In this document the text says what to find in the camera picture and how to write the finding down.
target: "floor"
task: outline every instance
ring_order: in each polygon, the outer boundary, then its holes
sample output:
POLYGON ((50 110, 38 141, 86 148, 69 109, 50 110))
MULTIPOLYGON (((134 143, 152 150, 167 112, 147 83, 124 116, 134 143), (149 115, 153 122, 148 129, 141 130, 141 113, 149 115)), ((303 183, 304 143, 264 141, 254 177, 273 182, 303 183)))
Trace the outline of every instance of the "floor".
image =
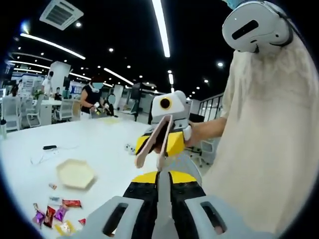
MULTIPOLYGON (((128 115, 128 114, 124 114, 124 113, 121 113, 121 112, 118 112, 118 111, 115 111, 114 114, 118 117, 121 117, 123 119, 127 119, 127 120, 134 120, 134 116, 133 115, 128 115)), ((76 121, 76 120, 80 120, 79 116, 75 116, 73 117, 73 119, 71 121, 76 121)), ((148 120, 149 120, 149 115, 148 114, 140 114, 138 116, 138 119, 137 119, 137 122, 141 122, 141 123, 148 123, 148 120)), ((28 122, 26 120, 25 117, 22 118, 22 128, 29 128, 29 125, 28 125, 28 122)), ((199 167, 199 161, 194 158, 192 159, 193 162, 196 164, 200 174, 203 176, 205 175, 205 173, 208 171, 208 169, 210 168, 211 165, 206 165, 206 163, 203 163, 202 164, 202 167, 199 167)))

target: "black ceiling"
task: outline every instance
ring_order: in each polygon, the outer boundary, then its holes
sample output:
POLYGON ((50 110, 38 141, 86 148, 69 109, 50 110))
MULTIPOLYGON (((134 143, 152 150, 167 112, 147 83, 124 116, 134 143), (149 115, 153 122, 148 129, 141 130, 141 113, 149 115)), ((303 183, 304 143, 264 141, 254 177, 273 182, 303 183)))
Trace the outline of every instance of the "black ceiling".
MULTIPOLYGON (((68 1, 84 12, 79 19, 81 28, 71 25, 61 31, 39 21, 50 2, 44 1, 29 19, 30 34, 71 49, 85 56, 85 60, 24 37, 19 37, 10 50, 34 55, 44 52, 44 57, 54 61, 67 60, 73 73, 84 73, 87 77, 100 74, 109 84, 126 83, 105 72, 104 67, 130 81, 139 81, 139 75, 143 75, 144 82, 156 84, 159 92, 168 93, 167 71, 172 70, 175 90, 182 90, 187 96, 194 91, 193 98, 203 100, 224 91, 233 50, 221 33, 230 12, 223 1, 161 0, 170 58, 164 57, 152 0, 68 1), (114 48, 114 52, 110 53, 109 48, 114 48), (217 67, 217 62, 223 62, 224 67, 217 67)), ((34 62, 35 58, 21 56, 19 60, 34 62)), ((37 64, 51 63, 38 59, 37 64)))

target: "air vent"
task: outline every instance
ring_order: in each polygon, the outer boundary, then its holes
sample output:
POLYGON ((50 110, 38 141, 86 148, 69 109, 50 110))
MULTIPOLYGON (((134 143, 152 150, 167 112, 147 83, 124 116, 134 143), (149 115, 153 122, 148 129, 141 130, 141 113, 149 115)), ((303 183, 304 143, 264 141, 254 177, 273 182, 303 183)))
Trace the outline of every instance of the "air vent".
POLYGON ((42 13, 40 21, 63 31, 83 14, 82 11, 65 0, 52 0, 42 13))

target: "paper tray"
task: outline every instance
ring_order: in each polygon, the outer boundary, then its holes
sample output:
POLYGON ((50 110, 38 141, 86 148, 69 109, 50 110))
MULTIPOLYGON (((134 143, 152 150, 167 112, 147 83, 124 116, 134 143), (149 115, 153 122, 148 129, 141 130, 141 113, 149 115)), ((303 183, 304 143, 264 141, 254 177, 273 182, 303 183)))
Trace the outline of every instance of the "paper tray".
POLYGON ((67 159, 56 167, 58 178, 70 188, 86 189, 95 173, 86 161, 67 159))

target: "person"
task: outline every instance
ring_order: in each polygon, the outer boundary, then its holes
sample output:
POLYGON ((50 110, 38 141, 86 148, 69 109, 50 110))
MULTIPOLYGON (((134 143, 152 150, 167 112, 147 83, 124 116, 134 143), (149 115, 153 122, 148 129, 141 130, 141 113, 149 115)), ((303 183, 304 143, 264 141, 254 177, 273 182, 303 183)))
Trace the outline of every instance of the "person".
POLYGON ((93 77, 91 82, 82 89, 81 93, 81 115, 80 120, 87 120, 91 118, 91 113, 97 110, 95 104, 99 103, 104 107, 101 88, 103 86, 103 79, 100 77, 93 77))
POLYGON ((16 97, 18 94, 18 86, 14 85, 10 91, 10 94, 8 96, 10 97, 16 97))
POLYGON ((319 166, 318 73, 298 35, 276 53, 235 51, 222 104, 220 118, 191 123, 185 143, 221 137, 202 187, 251 229, 279 236, 302 209, 319 166))
POLYGON ((60 95, 60 87, 56 88, 56 93, 54 94, 54 99, 56 101, 61 101, 62 100, 62 96, 60 95))
POLYGON ((42 92, 44 92, 45 95, 50 96, 50 94, 52 93, 52 77, 53 77, 54 73, 53 71, 50 71, 47 78, 44 79, 44 81, 42 82, 42 92))
POLYGON ((23 87, 22 79, 19 80, 19 84, 17 87, 18 87, 17 94, 20 96, 22 93, 22 87, 23 87))

